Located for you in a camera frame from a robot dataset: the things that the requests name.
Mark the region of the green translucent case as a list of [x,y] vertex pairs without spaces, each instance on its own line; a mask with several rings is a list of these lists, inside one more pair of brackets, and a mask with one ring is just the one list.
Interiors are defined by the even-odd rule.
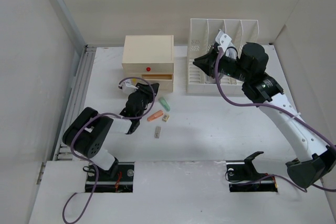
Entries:
[[167,112],[170,112],[171,108],[168,102],[163,97],[159,98],[159,103]]

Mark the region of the cream drawer cabinet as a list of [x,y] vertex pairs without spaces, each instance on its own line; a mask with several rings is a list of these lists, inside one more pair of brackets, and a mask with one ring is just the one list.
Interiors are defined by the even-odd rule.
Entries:
[[127,35],[122,67],[126,77],[159,83],[161,92],[174,90],[174,36]]

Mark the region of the grey setup guide booklet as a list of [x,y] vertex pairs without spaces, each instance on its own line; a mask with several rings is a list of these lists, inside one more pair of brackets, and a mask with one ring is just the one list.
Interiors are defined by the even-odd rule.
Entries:
[[229,58],[232,58],[232,59],[236,59],[237,55],[238,55],[238,52],[237,52],[237,49],[234,46],[234,44],[232,46],[230,46],[225,52],[225,56],[229,57]]

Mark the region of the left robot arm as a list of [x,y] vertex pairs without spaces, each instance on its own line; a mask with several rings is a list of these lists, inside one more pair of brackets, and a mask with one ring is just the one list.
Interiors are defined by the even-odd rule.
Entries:
[[62,142],[72,147],[76,154],[91,160],[105,180],[117,176],[118,159],[104,149],[103,143],[109,132],[132,134],[140,125],[140,118],[152,105],[160,84],[132,84],[131,80],[119,83],[118,88],[128,95],[124,109],[119,115],[101,115],[86,107],[66,129]]

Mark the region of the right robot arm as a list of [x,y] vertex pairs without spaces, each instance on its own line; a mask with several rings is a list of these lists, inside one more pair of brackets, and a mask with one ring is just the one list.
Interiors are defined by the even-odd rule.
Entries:
[[[335,167],[335,145],[301,118],[281,85],[266,73],[268,60],[264,47],[254,42],[246,43],[240,53],[234,46],[224,49],[215,43],[211,51],[195,58],[193,65],[215,80],[228,103],[255,106],[271,119],[297,156],[286,163],[290,182],[306,191]],[[231,101],[219,83],[222,76],[243,82],[242,91],[250,103]]]

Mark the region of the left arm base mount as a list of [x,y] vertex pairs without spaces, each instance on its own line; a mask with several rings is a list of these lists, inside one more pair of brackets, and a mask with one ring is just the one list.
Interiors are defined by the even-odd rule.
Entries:
[[[105,171],[99,169],[99,176],[95,193],[132,193],[135,163],[119,163],[116,174],[111,177]],[[96,172],[89,164],[82,170],[87,174],[85,182],[85,192],[90,193],[93,189]]]

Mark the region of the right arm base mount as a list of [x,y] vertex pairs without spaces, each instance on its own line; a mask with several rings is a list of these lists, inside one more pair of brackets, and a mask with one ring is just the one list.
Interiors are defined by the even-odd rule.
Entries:
[[225,179],[231,193],[278,192],[275,178],[260,180],[268,174],[257,172],[253,165],[253,160],[261,154],[262,151],[257,151],[242,160],[226,161]]

